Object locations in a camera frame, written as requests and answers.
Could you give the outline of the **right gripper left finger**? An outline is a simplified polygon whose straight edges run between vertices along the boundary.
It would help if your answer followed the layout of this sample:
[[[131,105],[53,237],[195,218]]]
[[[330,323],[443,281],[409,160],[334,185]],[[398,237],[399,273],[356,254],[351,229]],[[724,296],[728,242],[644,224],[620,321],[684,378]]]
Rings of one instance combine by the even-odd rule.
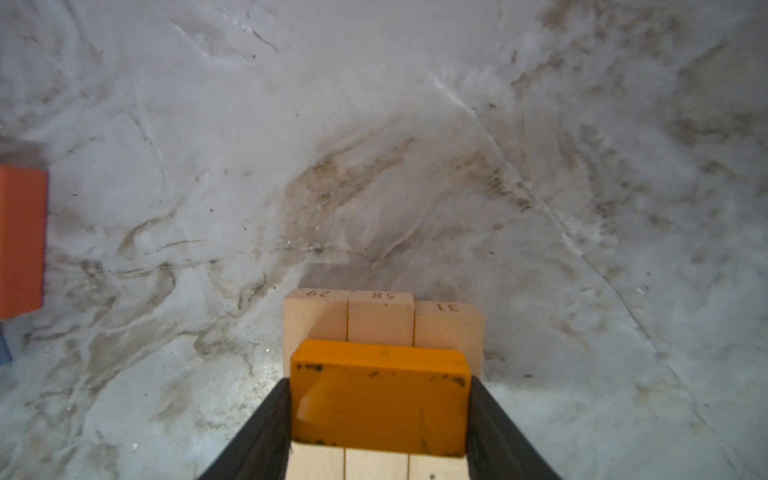
[[[291,446],[289,379],[281,379],[200,480],[284,480]]]

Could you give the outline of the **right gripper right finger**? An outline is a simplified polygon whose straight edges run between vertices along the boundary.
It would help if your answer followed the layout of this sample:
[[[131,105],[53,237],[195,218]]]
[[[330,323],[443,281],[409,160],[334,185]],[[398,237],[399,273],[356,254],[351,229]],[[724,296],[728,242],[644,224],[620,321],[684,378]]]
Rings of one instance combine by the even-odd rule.
[[[471,379],[466,451],[472,480],[560,480],[487,388]]]

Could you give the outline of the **orange block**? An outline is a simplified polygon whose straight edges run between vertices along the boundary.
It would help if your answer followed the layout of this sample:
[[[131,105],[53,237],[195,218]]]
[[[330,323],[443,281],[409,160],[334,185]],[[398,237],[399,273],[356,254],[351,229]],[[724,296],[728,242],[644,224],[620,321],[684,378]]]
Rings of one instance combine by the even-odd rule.
[[[462,457],[471,379],[458,351],[306,340],[291,357],[291,437]]]

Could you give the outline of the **natural wood block diagonal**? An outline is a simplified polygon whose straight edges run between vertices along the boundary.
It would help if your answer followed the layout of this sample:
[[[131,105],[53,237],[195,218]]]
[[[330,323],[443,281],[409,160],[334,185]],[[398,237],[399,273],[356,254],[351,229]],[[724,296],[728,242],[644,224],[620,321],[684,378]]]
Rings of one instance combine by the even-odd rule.
[[[485,317],[474,305],[415,302],[414,345],[461,352],[474,376],[482,377]],[[411,455],[409,479],[469,479],[465,458]]]

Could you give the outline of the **light blue block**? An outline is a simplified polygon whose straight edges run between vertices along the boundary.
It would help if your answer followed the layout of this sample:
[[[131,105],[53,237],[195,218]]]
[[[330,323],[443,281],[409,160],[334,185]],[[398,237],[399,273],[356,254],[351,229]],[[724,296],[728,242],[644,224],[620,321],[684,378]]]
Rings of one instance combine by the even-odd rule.
[[[0,365],[4,366],[13,361],[12,354],[5,339],[3,330],[0,329]]]

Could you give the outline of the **orange-red block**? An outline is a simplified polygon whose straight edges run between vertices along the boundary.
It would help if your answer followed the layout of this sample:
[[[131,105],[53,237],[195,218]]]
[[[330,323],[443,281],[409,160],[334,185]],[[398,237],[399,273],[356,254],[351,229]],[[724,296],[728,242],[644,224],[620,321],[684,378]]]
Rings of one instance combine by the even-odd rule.
[[[1,167],[1,318],[43,303],[48,176],[42,170]]]

